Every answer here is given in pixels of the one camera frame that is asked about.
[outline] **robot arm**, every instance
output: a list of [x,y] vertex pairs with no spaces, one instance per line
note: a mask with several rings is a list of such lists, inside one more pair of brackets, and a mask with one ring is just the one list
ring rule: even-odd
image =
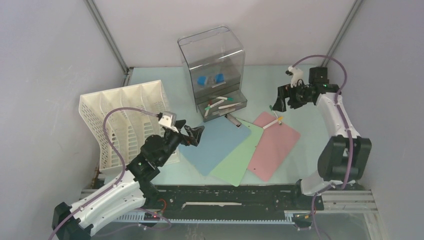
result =
[[[179,144],[197,146],[204,126],[191,128],[185,120],[176,120],[175,113],[164,112],[158,115],[159,124],[165,129],[163,137],[149,136],[137,155],[126,167],[121,181],[105,184],[90,196],[71,205],[62,202],[54,209],[52,227],[72,212],[79,211],[71,217],[56,233],[59,240],[89,240],[101,228],[119,216],[140,208],[149,201],[156,202],[158,190],[150,182],[159,174],[162,167]],[[181,134],[184,127],[188,135]],[[99,193],[111,188],[105,194],[85,207],[83,204],[92,200]]]
[[[302,194],[313,196],[330,184],[343,183],[348,169],[349,151],[353,153],[348,180],[359,180],[367,164],[371,141],[368,138],[361,138],[352,125],[343,105],[343,97],[337,93],[339,86],[330,84],[327,78],[327,68],[311,68],[309,84],[305,84],[301,79],[303,73],[297,67],[290,66],[286,74],[292,76],[291,82],[278,87],[278,97],[272,109],[285,112],[287,105],[297,109],[307,103],[313,103],[321,113],[330,137],[319,156],[317,171],[300,181]],[[353,149],[349,149],[348,131],[353,141]]]

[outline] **pen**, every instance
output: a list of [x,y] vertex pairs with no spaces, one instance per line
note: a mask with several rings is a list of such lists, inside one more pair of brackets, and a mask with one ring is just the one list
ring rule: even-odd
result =
[[233,100],[231,97],[226,97],[226,96],[218,96],[216,98],[217,99],[224,99],[224,100],[228,100],[228,101],[232,101]]
[[214,104],[212,104],[212,105],[210,105],[210,106],[205,107],[204,109],[205,109],[205,110],[211,109],[211,108],[213,108],[213,107],[215,107],[215,106],[217,106],[217,105],[222,104],[223,102],[224,102],[224,99],[219,100],[219,101],[215,102]]
[[269,109],[271,109],[271,112],[274,114],[275,118],[278,120],[278,124],[281,125],[281,121],[279,120],[279,117],[276,113],[276,111],[273,110],[273,106],[269,105]]
[[268,123],[267,125],[265,125],[264,127],[262,127],[264,130],[271,127],[273,124],[276,124],[277,122],[280,122],[280,120],[283,119],[282,116],[278,117],[276,120]]
[[206,116],[208,116],[209,114],[209,107],[211,106],[212,101],[209,100],[209,103],[207,104],[208,109],[206,109],[206,112],[204,113],[204,117],[206,118]]

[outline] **blue object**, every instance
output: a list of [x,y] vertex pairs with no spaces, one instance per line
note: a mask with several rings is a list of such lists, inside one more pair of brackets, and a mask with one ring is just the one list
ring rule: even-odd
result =
[[197,78],[197,84],[204,86],[206,84],[206,77],[205,76],[199,76]]
[[224,82],[224,74],[220,73],[215,76],[215,82],[217,84]]
[[204,126],[204,131],[199,145],[181,145],[179,150],[203,176],[207,176],[251,134],[251,130],[244,125],[237,128],[225,117],[218,117],[201,125]]

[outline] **white dish rack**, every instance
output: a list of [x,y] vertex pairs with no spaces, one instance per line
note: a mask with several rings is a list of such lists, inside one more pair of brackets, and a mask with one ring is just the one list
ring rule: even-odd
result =
[[[110,111],[121,107],[133,107],[151,113],[169,111],[169,102],[162,81],[156,80],[80,96],[79,114],[100,145],[99,170],[109,176],[119,174],[122,165],[103,134],[103,120]],[[156,117],[134,110],[114,112],[108,118],[106,128],[109,139],[119,150],[125,164],[129,164],[140,153],[140,148],[147,137],[163,136],[165,132],[159,126]],[[179,161],[180,155],[177,149],[166,165]]]

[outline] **clear plastic container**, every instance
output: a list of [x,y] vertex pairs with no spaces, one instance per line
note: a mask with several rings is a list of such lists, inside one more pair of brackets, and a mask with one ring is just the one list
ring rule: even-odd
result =
[[[245,50],[227,26],[219,26],[178,40],[184,72],[190,81],[196,109],[200,110],[203,121],[215,119],[222,112],[231,113],[247,105],[240,91],[242,87]],[[205,116],[205,107],[216,97],[234,96],[237,107],[211,109],[214,114]]]

